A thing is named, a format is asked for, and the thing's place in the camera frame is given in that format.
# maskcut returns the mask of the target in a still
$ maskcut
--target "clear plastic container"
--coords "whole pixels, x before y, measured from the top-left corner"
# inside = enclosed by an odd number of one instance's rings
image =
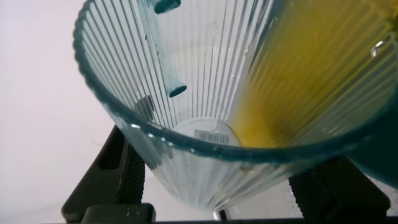
[[[396,102],[373,0],[89,0],[88,86],[174,196],[219,210],[371,139]]]

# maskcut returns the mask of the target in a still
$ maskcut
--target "water droplet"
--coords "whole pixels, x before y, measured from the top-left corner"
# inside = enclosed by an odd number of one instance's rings
[[[245,173],[251,173],[254,170],[254,166],[252,164],[248,164],[247,162],[242,163],[241,171]]]
[[[386,44],[386,41],[379,41],[379,42],[372,48],[372,50],[371,50],[371,55],[372,55],[373,57],[376,57],[376,56],[380,53],[381,49],[385,46],[385,44]]]
[[[131,124],[131,127],[132,127],[132,128],[137,128],[137,129],[140,129],[140,128],[141,128],[139,125],[136,125],[136,124]]]

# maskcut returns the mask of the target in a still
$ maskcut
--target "barcode sticker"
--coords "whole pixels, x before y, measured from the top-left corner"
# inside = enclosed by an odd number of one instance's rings
[[[208,142],[220,144],[229,143],[229,136],[227,134],[215,133],[211,131],[195,130],[195,132],[193,133],[193,137]]]

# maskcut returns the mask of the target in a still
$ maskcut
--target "blue-tinted rim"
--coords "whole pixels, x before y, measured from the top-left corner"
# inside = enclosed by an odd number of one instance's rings
[[[200,156],[210,156],[216,159],[226,161],[247,161],[247,162],[276,162],[288,163],[297,159],[314,159],[317,157],[332,157],[342,152],[349,151],[363,142],[374,137],[378,130],[388,122],[393,115],[394,105],[397,104],[398,90],[394,91],[391,99],[386,103],[385,107],[365,122],[362,126],[351,130],[350,132],[323,142],[308,144],[295,147],[281,148],[258,148],[258,147],[238,147],[223,144],[214,144],[197,140],[169,129],[164,129],[158,125],[147,123],[140,117],[136,116],[132,110],[124,106],[118,101],[98,80],[94,72],[89,66],[87,58],[84,56],[84,47],[82,44],[82,27],[85,20],[85,12],[89,8],[90,3],[95,0],[87,0],[78,19],[75,22],[75,30],[73,31],[73,48],[75,49],[75,59],[78,62],[80,73],[86,80],[88,87],[94,92],[97,99],[106,105],[110,112],[115,116],[122,118],[128,125],[140,126],[143,133],[151,133],[154,136],[165,138],[167,142],[171,142],[174,147],[179,150],[190,151]]]

